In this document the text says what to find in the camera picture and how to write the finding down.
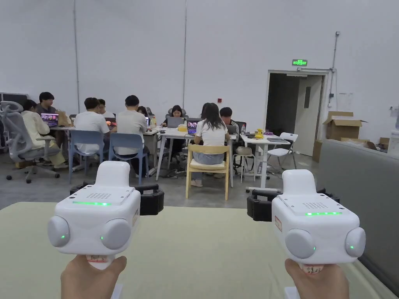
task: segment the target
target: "gray sofa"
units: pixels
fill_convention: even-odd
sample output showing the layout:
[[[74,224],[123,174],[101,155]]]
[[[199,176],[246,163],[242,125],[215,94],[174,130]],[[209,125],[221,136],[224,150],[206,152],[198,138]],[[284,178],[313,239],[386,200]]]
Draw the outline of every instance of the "gray sofa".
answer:
[[[317,188],[359,216],[367,239],[359,260],[399,297],[399,158],[326,140]]]

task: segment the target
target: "blue plastic chair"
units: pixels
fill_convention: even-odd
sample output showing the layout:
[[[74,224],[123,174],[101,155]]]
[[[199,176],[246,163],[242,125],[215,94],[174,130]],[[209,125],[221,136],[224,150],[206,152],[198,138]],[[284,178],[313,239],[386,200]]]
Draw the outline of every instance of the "blue plastic chair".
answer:
[[[133,158],[123,157],[118,155],[114,147],[117,148],[136,148],[138,149],[137,155]],[[137,134],[122,134],[122,133],[112,133],[111,138],[109,140],[109,161],[112,161],[113,158],[118,158],[123,161],[130,161],[131,159],[138,159],[138,184],[141,185],[141,174],[142,174],[142,165],[143,165],[143,157],[146,159],[146,173],[147,177],[149,177],[148,170],[148,154],[143,153],[144,142],[140,135]]]
[[[100,164],[103,162],[104,156],[104,135],[97,131],[80,131],[80,130],[72,130],[71,131],[71,146],[69,148],[69,183],[71,183],[72,178],[72,162],[73,155],[77,153],[80,156],[85,157],[85,175],[87,175],[87,168],[89,166],[89,156],[92,156],[96,153],[86,154],[79,151],[76,148],[76,144],[97,144],[99,146],[99,150],[97,154],[100,156]]]

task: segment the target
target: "black hair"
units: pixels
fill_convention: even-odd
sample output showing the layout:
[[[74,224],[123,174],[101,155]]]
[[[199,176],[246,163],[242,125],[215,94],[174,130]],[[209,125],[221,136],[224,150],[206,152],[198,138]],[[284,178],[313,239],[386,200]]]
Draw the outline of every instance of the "black hair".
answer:
[[[210,103],[205,103],[205,104],[202,106],[201,118],[203,118],[203,119],[206,118],[205,111],[206,111],[206,107],[208,107],[209,104],[210,104]]]
[[[173,112],[175,112],[175,111],[180,111],[180,113],[181,113],[180,117],[183,117],[183,110],[182,110],[182,108],[179,105],[173,106],[172,112],[170,114],[173,116]]]
[[[100,101],[97,98],[87,98],[85,100],[85,107],[87,110],[94,109],[100,105]]]
[[[220,116],[231,117],[233,115],[233,111],[230,107],[224,107],[220,109]]]
[[[206,106],[206,119],[204,124],[214,129],[224,129],[226,127],[225,123],[220,118],[219,107],[215,103],[208,103]]]
[[[128,107],[137,106],[138,104],[140,104],[140,101],[138,100],[138,97],[134,95],[128,96],[125,100],[125,105]]]
[[[24,108],[24,111],[29,111],[31,108],[35,108],[37,106],[37,103],[33,100],[26,100],[22,107]]]
[[[145,116],[145,117],[148,117],[147,109],[146,109],[144,106],[140,106],[140,107],[137,109],[137,112],[139,112],[139,111],[144,112],[144,113],[143,113],[144,116]]]
[[[39,95],[39,102],[43,102],[43,100],[54,100],[54,96],[48,91],[42,92]]]

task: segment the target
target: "door frame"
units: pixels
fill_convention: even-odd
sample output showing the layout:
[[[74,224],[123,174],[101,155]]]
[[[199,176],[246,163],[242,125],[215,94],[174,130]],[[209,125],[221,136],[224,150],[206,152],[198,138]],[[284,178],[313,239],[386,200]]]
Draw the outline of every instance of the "door frame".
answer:
[[[265,100],[265,114],[263,116],[263,127],[266,127],[266,117],[267,117],[267,104],[269,101],[269,82],[270,82],[270,74],[289,74],[289,75],[315,75],[315,76],[324,76],[324,83],[322,84],[322,94],[319,105],[318,119],[317,119],[317,127],[316,127],[316,140],[322,139],[323,133],[323,119],[326,117],[328,113],[328,82],[331,80],[331,71],[328,69],[301,69],[300,71],[285,71],[285,70],[269,70],[267,72],[267,84],[266,84],[266,100]]]

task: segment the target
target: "hand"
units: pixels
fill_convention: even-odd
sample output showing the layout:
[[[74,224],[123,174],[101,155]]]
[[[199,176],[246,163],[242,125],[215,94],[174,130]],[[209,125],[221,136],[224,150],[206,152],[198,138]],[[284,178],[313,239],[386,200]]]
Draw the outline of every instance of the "hand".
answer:
[[[76,256],[61,274],[61,299],[110,299],[126,257],[115,259],[105,270],[94,268],[86,256]]]
[[[317,274],[306,274],[293,260],[285,261],[301,299],[349,299],[349,283],[338,265],[324,265]]]

